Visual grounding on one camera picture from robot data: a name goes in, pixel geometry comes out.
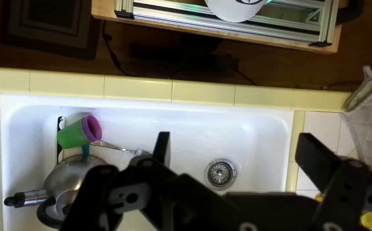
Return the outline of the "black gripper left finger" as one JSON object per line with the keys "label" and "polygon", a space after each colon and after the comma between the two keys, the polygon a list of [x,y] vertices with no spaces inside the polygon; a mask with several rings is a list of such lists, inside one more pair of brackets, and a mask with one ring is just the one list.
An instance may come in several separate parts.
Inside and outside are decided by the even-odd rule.
{"label": "black gripper left finger", "polygon": [[183,231],[179,208],[166,184],[178,175],[169,169],[170,133],[158,135],[155,152],[135,157],[125,171],[93,169],[61,226],[61,231],[116,231],[124,215],[139,211],[158,231]]}

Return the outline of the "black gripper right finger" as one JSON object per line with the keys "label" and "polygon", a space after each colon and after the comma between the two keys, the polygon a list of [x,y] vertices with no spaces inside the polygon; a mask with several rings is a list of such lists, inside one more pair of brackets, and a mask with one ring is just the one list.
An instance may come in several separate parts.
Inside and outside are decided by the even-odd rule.
{"label": "black gripper right finger", "polygon": [[324,194],[314,215],[315,231],[369,231],[362,217],[372,214],[372,170],[332,152],[316,137],[298,137],[296,162]]}

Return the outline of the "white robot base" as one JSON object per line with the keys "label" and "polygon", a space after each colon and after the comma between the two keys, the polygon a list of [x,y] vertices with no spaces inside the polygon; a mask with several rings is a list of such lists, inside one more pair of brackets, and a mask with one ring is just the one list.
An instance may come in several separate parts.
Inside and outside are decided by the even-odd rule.
{"label": "white robot base", "polygon": [[244,22],[253,18],[269,0],[206,0],[208,9],[226,22]]}

